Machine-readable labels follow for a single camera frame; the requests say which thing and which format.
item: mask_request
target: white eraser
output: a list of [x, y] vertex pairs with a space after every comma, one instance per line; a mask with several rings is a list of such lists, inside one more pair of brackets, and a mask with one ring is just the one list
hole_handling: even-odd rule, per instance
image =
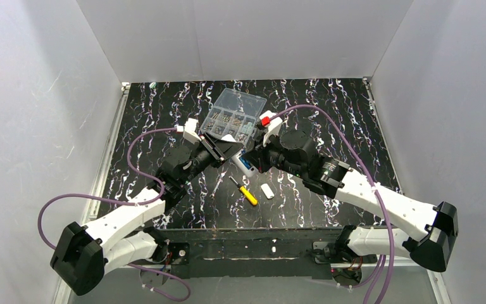
[[263, 194], [265, 194], [265, 197], [270, 200], [272, 198], [275, 197], [275, 194], [273, 193], [273, 191], [271, 191], [271, 188], [269, 188], [269, 185], [268, 184], [263, 184], [260, 186]]

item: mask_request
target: red connector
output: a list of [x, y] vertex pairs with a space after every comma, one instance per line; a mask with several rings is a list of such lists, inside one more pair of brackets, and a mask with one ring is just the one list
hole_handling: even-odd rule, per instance
[[265, 116], [264, 118], [261, 119], [261, 125], [264, 127], [267, 127], [267, 125], [271, 122], [269, 117]]

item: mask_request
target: electrical wire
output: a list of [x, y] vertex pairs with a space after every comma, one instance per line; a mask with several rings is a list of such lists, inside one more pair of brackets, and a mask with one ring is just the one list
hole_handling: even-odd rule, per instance
[[355, 268], [355, 270], [359, 270], [359, 269], [360, 269], [360, 267], [362, 267], [362, 257], [361, 257], [361, 260], [360, 260], [360, 262], [359, 262], [358, 267], [357, 267], [357, 268]]
[[363, 303], [367, 303], [368, 300], [370, 299], [370, 294], [371, 294], [371, 291], [373, 290], [373, 288], [375, 287], [375, 284], [377, 283], [377, 281], [379, 280], [379, 276], [381, 275], [381, 272], [383, 272], [383, 269], [385, 268], [385, 262], [387, 261], [387, 257], [385, 256], [385, 259], [383, 260], [382, 262], [382, 267], [379, 267], [379, 269], [377, 270], [377, 274], [375, 275], [375, 278], [373, 279], [373, 281], [371, 282], [370, 284], [370, 287], [368, 288], [368, 290], [366, 291], [366, 295], [364, 295], [364, 301]]
[[172, 301], [175, 301], [175, 302], [183, 302], [183, 301], [189, 299], [189, 297], [191, 296], [191, 287], [189, 286], [189, 283], [185, 282], [184, 280], [180, 279], [179, 277], [177, 277], [177, 276], [175, 276], [173, 274], [169, 274], [167, 272], [162, 272], [162, 271], [159, 271], [159, 270], [156, 270], [156, 269], [146, 268], [146, 267], [139, 266], [139, 265], [135, 265], [135, 264], [132, 264], [132, 263], [127, 264], [127, 265], [128, 266], [131, 266], [133, 268], [136, 268], [136, 269], [143, 270], [143, 271], [153, 272], [155, 274], [161, 274], [162, 276], [167, 276], [170, 279], [174, 279], [174, 280], [182, 283], [185, 286], [185, 288], [187, 288], [187, 296], [184, 296], [183, 298], [176, 298], [175, 296], [172, 296], [172, 295], [170, 295], [168, 293], [165, 293], [163, 290], [158, 289], [158, 288], [155, 288], [152, 285], [148, 285], [148, 284], [142, 283], [145, 287], [148, 287], [150, 290], [155, 291], [155, 292], [161, 294], [162, 296], [164, 296], [165, 298], [167, 298], [169, 300], [172, 300]]
[[[368, 170], [368, 168], [366, 168], [362, 159], [357, 155], [357, 152], [355, 152], [353, 147], [347, 141], [346, 137], [343, 135], [342, 131], [340, 131], [340, 129], [338, 128], [338, 126], [336, 125], [334, 120], [332, 120], [332, 118], [329, 116], [329, 114], [327, 114], [327, 112], [325, 112], [321, 108], [314, 106], [314, 105], [311, 105], [311, 104], [298, 104], [298, 105], [291, 106], [290, 108], [287, 108], [286, 110], [283, 110], [283, 111], [277, 113], [276, 115], [270, 117], [270, 120], [273, 120], [273, 119], [280, 117], [280, 116], [282, 116], [282, 115], [284, 115], [288, 112], [291, 112], [293, 110], [300, 109], [300, 108], [309, 108], [309, 109], [318, 111], [321, 114], [325, 115], [325, 117], [328, 119], [328, 121], [330, 122], [332, 127], [336, 130], [336, 132], [338, 133], [338, 135], [340, 136], [342, 141], [346, 144], [346, 146], [347, 146], [349, 152], [351, 153], [351, 155], [353, 156], [353, 158], [357, 161], [359, 166], [362, 168], [362, 171], [366, 175], [366, 178], [368, 179], [368, 183], [370, 184], [370, 186], [373, 190], [373, 193], [374, 193], [375, 197], [377, 198], [377, 201], [379, 202], [379, 205], [381, 207], [381, 211], [383, 212], [383, 218], [385, 220], [385, 225], [387, 226], [387, 231], [388, 231], [388, 234], [389, 234], [389, 246], [390, 246], [390, 262], [389, 262], [389, 267], [387, 269], [387, 276], [385, 278], [385, 283], [383, 284], [383, 288], [381, 289], [381, 293], [379, 294], [379, 296], [377, 297], [377, 299], [375, 301], [375, 304], [379, 304], [383, 300], [385, 293], [387, 292], [387, 290], [389, 288], [390, 280], [392, 279], [392, 273], [393, 273], [393, 267], [394, 267], [394, 255], [395, 255], [395, 252], [394, 252], [394, 234], [392, 232], [392, 225], [390, 224], [390, 217], [389, 217], [389, 214], [388, 214], [387, 209], [385, 207], [385, 203], [383, 202], [383, 198], [381, 197], [381, 194], [379, 193], [379, 191], [375, 187], [375, 181], [371, 177], [370, 171]], [[382, 272], [382, 270], [380, 272], [378, 272], [374, 281], [377, 281], [377, 279], [381, 275], [381, 272]], [[364, 298], [363, 303], [367, 304], [368, 299]]]
[[379, 270], [382, 271], [383, 267], [385, 266], [385, 261], [386, 260], [387, 260], [387, 256], [386, 255], [380, 256], [379, 257], [379, 260], [377, 261], [377, 266], [373, 269], [373, 272], [371, 272], [370, 276], [368, 276], [368, 278], [365, 279], [364, 282], [353, 286], [353, 288], [360, 288], [360, 287], [368, 284], [371, 281], [371, 278], [373, 278], [373, 276], [375, 276], [375, 274], [378, 273]]
[[156, 200], [158, 200], [161, 197], [161, 195], [163, 195], [163, 193], [165, 192], [165, 185], [157, 177], [150, 175], [150, 174], [147, 174], [147, 173], [144, 173], [144, 172], [141, 172], [141, 171], [139, 171], [139, 169], [137, 169], [135, 166], [133, 166], [133, 164], [131, 163], [131, 151], [133, 150], [133, 147], [135, 146], [137, 141], [139, 141], [139, 139], [143, 138], [144, 136], [147, 136], [147, 135], [153, 134], [153, 133], [157, 133], [157, 132], [172, 132], [172, 131], [176, 131], [176, 128], [158, 129], [158, 130], [152, 130], [152, 131], [142, 133], [141, 135], [137, 136], [137, 138], [135, 138], [135, 140], [133, 140], [131, 142], [129, 149], [127, 150], [127, 165], [131, 168], [131, 170], [133, 170], [134, 172], [137, 172], [137, 174], [139, 174], [139, 175], [142, 175], [142, 176], [147, 177], [149, 179], [153, 179], [161, 187], [161, 191], [159, 192], [159, 194], [155, 198], [150, 199], [149, 201], [143, 201], [142, 203], [130, 203], [128, 201], [117, 201], [115, 199], [100, 198], [100, 197], [97, 197], [97, 196], [88, 195], [88, 194], [80, 194], [80, 193], [69, 193], [69, 194], [62, 194], [62, 195], [59, 195], [59, 196], [55, 196], [54, 198], [50, 199], [40, 209], [40, 212], [38, 213], [38, 234], [40, 234], [40, 238], [42, 238], [44, 243], [46, 245], [48, 245], [51, 249], [55, 249], [55, 245], [53, 245], [47, 239], [46, 235], [44, 234], [44, 230], [42, 228], [42, 217], [44, 216], [44, 212], [46, 211], [46, 209], [49, 206], [51, 206], [51, 204], [53, 204], [54, 202], [56, 202], [58, 200], [62, 200], [63, 198], [86, 198], [88, 200], [96, 200], [96, 201], [101, 201], [103, 203], [116, 204], [116, 205], [122, 205], [122, 206], [137, 206], [137, 205], [142, 206], [142, 205], [153, 203]]
[[[37, 222], [37, 224], [38, 224], [38, 233], [40, 234], [40, 238], [42, 238], [43, 242], [46, 245], [48, 245], [48, 247], [50, 247], [51, 249], [53, 249], [53, 250], [55, 249], [55, 245], [53, 245], [47, 239], [46, 235], [44, 234], [44, 230], [42, 228], [42, 218], [44, 216], [44, 212], [46, 211], [46, 209], [51, 204], [53, 204], [55, 201], [62, 200], [63, 198], [86, 198], [88, 200], [98, 200], [98, 201], [101, 201], [103, 203], [117, 204], [117, 205], [123, 205], [123, 206], [142, 206], [142, 205], [146, 205], [146, 204], [153, 203], [156, 200], [158, 200], [163, 195], [163, 193], [165, 192], [165, 185], [157, 177], [155, 177], [153, 175], [150, 175], [150, 174], [147, 174], [147, 173], [144, 173], [144, 172], [141, 172], [138, 168], [136, 168], [135, 166], [133, 166], [133, 164], [131, 163], [131, 152], [133, 150], [133, 147], [137, 144], [137, 142], [140, 139], [142, 139], [144, 136], [147, 136], [147, 135], [150, 135], [150, 134], [153, 134], [153, 133], [157, 133], [157, 132], [173, 132], [173, 131], [176, 131], [176, 128], [157, 129], [157, 130], [152, 130], [152, 131], [148, 131], [148, 132], [142, 133], [141, 135], [137, 136], [137, 138], [135, 138], [131, 142], [131, 144], [130, 144], [130, 146], [128, 148], [128, 151], [127, 151], [127, 164], [131, 168], [131, 170], [133, 170], [135, 173], [137, 173], [139, 175], [142, 175], [142, 176], [147, 177], [149, 179], [153, 179], [161, 187], [161, 190], [159, 191], [159, 194], [155, 198], [150, 199], [148, 201], [144, 201], [142, 203], [130, 203], [128, 201], [117, 201], [115, 199], [100, 198], [100, 197], [97, 197], [97, 196], [88, 195], [88, 194], [80, 194], [80, 193], [70, 193], [70, 194], [62, 194], [62, 195], [56, 196], [56, 197], [50, 199], [40, 209], [40, 212], [38, 213], [38, 222]], [[176, 298], [176, 297], [174, 297], [174, 296], [172, 296], [172, 295], [170, 295], [168, 293], [165, 293], [164, 291], [162, 291], [160, 289], [157, 289], [157, 288], [155, 288], [153, 286], [144, 284], [149, 289], [151, 289], [153, 291], [156, 291], [157, 293], [161, 294], [165, 298], [168, 298], [168, 299], [170, 299], [172, 301], [181, 302], [181, 301], [187, 300], [191, 296], [191, 288], [190, 288], [189, 284], [187, 284], [187, 282], [185, 282], [184, 280], [182, 280], [181, 278], [179, 278], [179, 277], [177, 277], [177, 276], [175, 276], [173, 274], [169, 274], [167, 272], [162, 272], [162, 271], [158, 271], [158, 270], [154, 270], [154, 269], [149, 269], [149, 268], [141, 267], [141, 266], [138, 266], [138, 265], [135, 265], [135, 264], [132, 264], [132, 263], [128, 264], [128, 266], [134, 267], [136, 269], [141, 269], [141, 270], [144, 270], [144, 271], [148, 271], [148, 272], [154, 272], [155, 274], [160, 274], [162, 276], [167, 276], [170, 279], [174, 279], [174, 280], [182, 283], [185, 286], [185, 288], [187, 288], [187, 296], [185, 296], [183, 298]]]

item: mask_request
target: white wall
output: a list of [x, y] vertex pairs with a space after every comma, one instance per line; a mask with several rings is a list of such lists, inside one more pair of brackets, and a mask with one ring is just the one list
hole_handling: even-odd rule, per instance
[[[37, 214], [91, 190], [120, 94], [74, 0], [0, 1], [0, 303], [51, 302], [58, 276]], [[83, 209], [50, 207], [50, 240]]]
[[406, 194], [459, 209], [453, 303], [486, 303], [486, 1], [415, 0], [372, 82]]
[[373, 75], [413, 0], [78, 0], [121, 81]]

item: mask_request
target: black marble-patterned surface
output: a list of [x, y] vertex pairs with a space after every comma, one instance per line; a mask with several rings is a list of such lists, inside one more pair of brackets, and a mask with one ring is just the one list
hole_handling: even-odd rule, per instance
[[[113, 153], [105, 197], [129, 200], [148, 181], [127, 168], [125, 154], [131, 141], [147, 130], [183, 125], [188, 117], [201, 124], [209, 109], [226, 87], [258, 95], [268, 102], [264, 111], [279, 112], [298, 104], [317, 105], [338, 123], [376, 181], [398, 190], [389, 155], [368, 93], [361, 79], [248, 80], [216, 82], [172, 82], [132, 84]], [[323, 115], [302, 109], [285, 117], [280, 133], [296, 128], [311, 134], [321, 153], [357, 166], [346, 146]], [[181, 134], [158, 134], [145, 138], [134, 151], [133, 162], [155, 173], [163, 153], [184, 144]], [[251, 206], [234, 184], [233, 176], [253, 193], [258, 206]], [[259, 186], [268, 183], [275, 197], [267, 200]], [[102, 205], [99, 216], [115, 206]], [[266, 174], [247, 179], [237, 167], [226, 163], [208, 168], [188, 185], [188, 195], [161, 218], [153, 220], [161, 228], [249, 228], [249, 227], [330, 227], [348, 224], [378, 225], [378, 217], [347, 203], [315, 195], [290, 174], [273, 168]]]

